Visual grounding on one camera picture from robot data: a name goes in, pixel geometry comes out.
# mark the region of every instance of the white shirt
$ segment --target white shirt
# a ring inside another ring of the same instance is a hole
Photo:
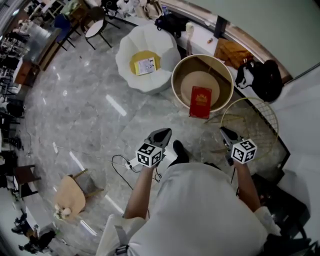
[[[253,213],[225,173],[202,163],[168,168],[147,222],[111,215],[97,256],[119,246],[115,226],[127,234],[129,256],[256,256],[268,233],[279,235],[266,207]]]

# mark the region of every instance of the chair leg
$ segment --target chair leg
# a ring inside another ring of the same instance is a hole
[[[76,47],[72,44],[72,42],[70,42],[70,41],[69,41],[69,39],[68,39],[68,38],[67,38],[66,40],[68,41],[68,43],[69,43],[70,45],[72,45],[72,46],[73,46],[73,48],[76,48]]]
[[[86,42],[89,44],[89,45],[91,45],[91,47],[95,50],[96,48],[94,48],[94,46],[88,41],[88,39],[87,38],[85,38],[85,40],[86,40]]]
[[[60,45],[65,51],[68,51],[61,43],[57,42],[58,45]]]
[[[99,33],[100,37],[102,37],[102,39],[108,44],[108,46],[110,46],[110,48],[112,48],[112,46],[110,45],[110,43],[108,43],[108,41],[102,36],[101,33]]]
[[[85,196],[85,198],[87,199],[87,198],[89,198],[89,197],[95,196],[96,194],[98,194],[98,193],[100,193],[100,192],[102,192],[102,191],[104,191],[103,188],[99,188],[99,189],[97,189],[96,191],[91,192],[91,193],[89,193],[89,194],[86,194],[86,195],[84,195],[84,196]]]
[[[116,27],[116,28],[120,29],[120,27],[118,27],[117,25],[115,25],[115,24],[113,24],[113,23],[111,23],[111,22],[109,22],[109,21],[106,21],[106,23],[109,23],[110,25],[112,25],[112,26],[114,26],[114,27]]]
[[[88,169],[84,169],[84,170],[80,171],[79,173],[77,173],[76,175],[72,176],[72,178],[75,180],[76,178],[78,178],[80,175],[84,174],[87,171],[88,171]]]

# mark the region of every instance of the blue chair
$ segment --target blue chair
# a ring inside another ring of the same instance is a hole
[[[59,14],[57,17],[55,17],[54,20],[54,27],[57,29],[61,29],[59,35],[57,36],[57,38],[55,39],[55,41],[63,48],[67,51],[67,49],[62,45],[62,43],[60,43],[63,40],[67,40],[68,43],[70,45],[72,45],[74,48],[76,48],[70,41],[69,41],[69,33],[71,34],[73,31],[75,31],[78,35],[79,32],[77,30],[75,30],[72,26],[71,26],[71,22],[70,20],[64,15],[64,14]]]

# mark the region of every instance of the black bag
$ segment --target black bag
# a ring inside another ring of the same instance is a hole
[[[310,238],[292,239],[269,234],[258,256],[313,256],[319,255],[318,242],[310,244]]]
[[[240,87],[239,84],[246,83],[244,68],[247,68],[253,75],[252,84]],[[258,97],[265,102],[275,101],[283,88],[283,83],[277,63],[274,60],[267,60],[265,63],[250,60],[238,68],[235,79],[237,87],[244,89],[251,86]]]
[[[169,13],[157,18],[154,24],[157,26],[159,31],[165,30],[173,36],[176,36],[176,38],[180,38],[181,31],[186,31],[187,22],[187,18],[179,18],[176,15]]]

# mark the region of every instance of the white armchair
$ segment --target white armchair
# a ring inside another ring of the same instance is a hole
[[[130,68],[133,55],[151,51],[160,57],[160,67],[152,73],[136,75]],[[120,48],[115,56],[119,74],[128,82],[129,87],[145,94],[156,94],[171,84],[171,75],[181,60],[174,37],[164,31],[159,31],[154,24],[135,27],[120,42]]]

